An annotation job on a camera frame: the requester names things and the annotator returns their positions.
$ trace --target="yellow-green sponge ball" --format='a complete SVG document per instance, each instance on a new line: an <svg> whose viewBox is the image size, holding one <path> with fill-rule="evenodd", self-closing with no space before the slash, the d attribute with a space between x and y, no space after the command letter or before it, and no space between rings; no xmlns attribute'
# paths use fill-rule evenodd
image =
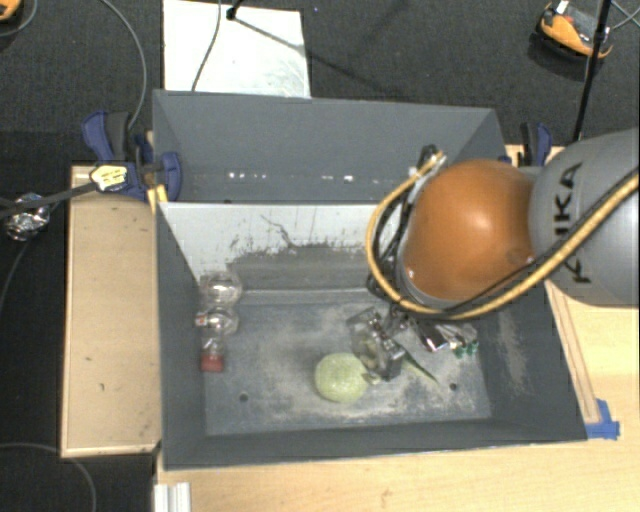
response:
<svg viewBox="0 0 640 512"><path fill-rule="evenodd" d="M316 366L316 388L322 397L332 402L355 402L369 386L363 377L366 372L364 365L353 354L329 354Z"/></svg>

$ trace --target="blue clamp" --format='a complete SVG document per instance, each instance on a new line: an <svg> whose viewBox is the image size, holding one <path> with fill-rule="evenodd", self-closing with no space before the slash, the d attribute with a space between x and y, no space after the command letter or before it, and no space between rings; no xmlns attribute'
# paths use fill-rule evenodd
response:
<svg viewBox="0 0 640 512"><path fill-rule="evenodd" d="M182 187L182 168L178 154L164 153L160 162L153 163L153 149L142 135L134 138L138 147L139 158L128 158L126 151L127 120L126 112L107 113L103 110L87 116L82 122L82 136L85 144L98 157L99 164L114 163L126 167L127 183L119 187L118 194L123 194L139 201L147 200L148 186L141 175L146 173L164 173L164 185L167 197L175 201Z"/></svg>
<svg viewBox="0 0 640 512"><path fill-rule="evenodd" d="M524 154L519 165L543 167L551 154L553 140L551 131L542 123L523 123Z"/></svg>

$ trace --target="wooden table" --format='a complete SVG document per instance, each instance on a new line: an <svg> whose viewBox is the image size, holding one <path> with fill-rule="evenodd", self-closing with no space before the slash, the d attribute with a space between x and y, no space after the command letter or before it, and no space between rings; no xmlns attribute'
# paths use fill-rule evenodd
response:
<svg viewBox="0 0 640 512"><path fill-rule="evenodd" d="M73 169L73 184L86 172ZM69 233L61 451L150 452L160 439L150 209L86 195L72 201ZM160 462L158 481L189 482L196 512L636 510L638 311L549 291L583 415L597 417L593 389L622 424L617 442L178 472Z"/></svg>

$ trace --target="orange object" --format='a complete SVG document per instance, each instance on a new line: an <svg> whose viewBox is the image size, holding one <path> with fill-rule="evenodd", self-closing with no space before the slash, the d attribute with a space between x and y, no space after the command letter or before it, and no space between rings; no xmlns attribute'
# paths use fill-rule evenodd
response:
<svg viewBox="0 0 640 512"><path fill-rule="evenodd" d="M221 373L224 371L224 356L221 354L200 355L200 371L205 373Z"/></svg>
<svg viewBox="0 0 640 512"><path fill-rule="evenodd" d="M8 20L13 16L21 3L22 0L0 0L0 21Z"/></svg>
<svg viewBox="0 0 640 512"><path fill-rule="evenodd" d="M467 300L533 257L528 209L533 187L515 167L468 160L427 183L409 220L401 261L428 296Z"/></svg>
<svg viewBox="0 0 640 512"><path fill-rule="evenodd" d="M593 31L595 31L595 20L588 19L584 14L576 11L573 7L566 7L567 13L558 13L551 9L548 4L544 15L540 19L539 30L547 38L547 41L553 41L565 51L570 51L576 55L590 57L593 54L593 33L589 30L590 23L593 21ZM598 52L598 58L603 59L613 49L608 46Z"/></svg>

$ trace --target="black floor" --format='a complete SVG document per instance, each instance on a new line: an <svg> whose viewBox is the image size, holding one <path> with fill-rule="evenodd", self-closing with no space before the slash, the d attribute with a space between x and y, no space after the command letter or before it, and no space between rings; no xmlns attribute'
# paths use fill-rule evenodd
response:
<svg viewBox="0 0 640 512"><path fill-rule="evenodd" d="M33 0L24 0L28 15ZM162 84L162 2L112 0L139 34L151 87ZM303 12L311 90L366 98L495 108L506 142L523 121L541 121L555 142L573 133L584 64L531 40L546 0L273 0L247 5ZM635 10L635 0L620 0ZM91 158L79 123L87 114L133 110L140 85L135 47L99 0L40 0L31 26L0 38L0 197L68 185L74 160ZM595 0L574 5L595 13ZM612 9L610 24L623 16ZM638 125L640 32L614 32L596 76L585 136ZM147 102L140 131L151 126ZM24 253L0 312L0 510L90 510L84 474L35 447L56 446L64 325L65 209ZM0 290L20 247L0 239ZM151 490L150 456L85 462L98 510L141 511Z"/></svg>

